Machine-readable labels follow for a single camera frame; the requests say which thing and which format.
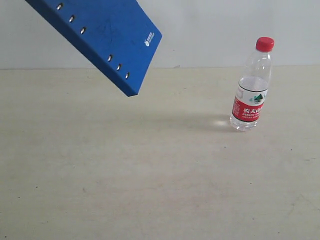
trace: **clear plastic bottle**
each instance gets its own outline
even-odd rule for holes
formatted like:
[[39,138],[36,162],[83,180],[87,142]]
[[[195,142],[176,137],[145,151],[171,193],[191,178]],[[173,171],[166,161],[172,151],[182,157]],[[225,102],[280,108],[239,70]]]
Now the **clear plastic bottle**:
[[248,131],[258,123],[271,79],[274,45],[272,38],[260,37],[246,62],[230,116],[231,126],[239,131]]

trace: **binder ring hole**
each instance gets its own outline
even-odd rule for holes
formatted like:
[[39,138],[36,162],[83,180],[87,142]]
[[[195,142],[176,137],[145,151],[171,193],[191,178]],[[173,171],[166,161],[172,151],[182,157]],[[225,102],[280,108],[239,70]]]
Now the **binder ring hole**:
[[108,62],[110,62],[113,57],[114,56],[112,54],[110,54],[109,57],[108,57]]
[[75,15],[72,15],[70,18],[69,18],[69,23],[72,23],[74,20],[75,20],[76,16]]
[[84,26],[82,29],[81,29],[81,34],[84,34],[85,33],[85,31],[87,30],[87,28]]
[[57,10],[60,10],[62,7],[64,6],[63,2],[59,3],[58,6],[56,6],[56,9]]

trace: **beige table surface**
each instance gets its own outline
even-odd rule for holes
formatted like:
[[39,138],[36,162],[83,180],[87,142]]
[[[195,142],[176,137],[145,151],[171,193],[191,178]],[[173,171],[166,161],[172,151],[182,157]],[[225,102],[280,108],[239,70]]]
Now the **beige table surface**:
[[320,67],[276,67],[258,127],[241,68],[0,70],[0,240],[319,240]]

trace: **red label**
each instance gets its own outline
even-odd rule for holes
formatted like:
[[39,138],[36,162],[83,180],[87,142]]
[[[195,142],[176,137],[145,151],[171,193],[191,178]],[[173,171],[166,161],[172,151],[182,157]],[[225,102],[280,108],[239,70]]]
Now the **red label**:
[[233,116],[244,122],[255,122],[258,120],[261,108],[264,104],[258,106],[250,106],[235,97],[234,104],[232,108]]

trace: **white logo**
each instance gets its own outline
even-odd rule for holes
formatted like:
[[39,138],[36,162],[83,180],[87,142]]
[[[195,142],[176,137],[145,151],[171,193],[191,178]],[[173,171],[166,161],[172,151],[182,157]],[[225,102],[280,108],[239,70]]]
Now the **white logo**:
[[147,39],[144,40],[144,44],[149,47],[151,44],[152,39],[154,38],[155,34],[153,32],[149,33],[149,36],[147,37]]

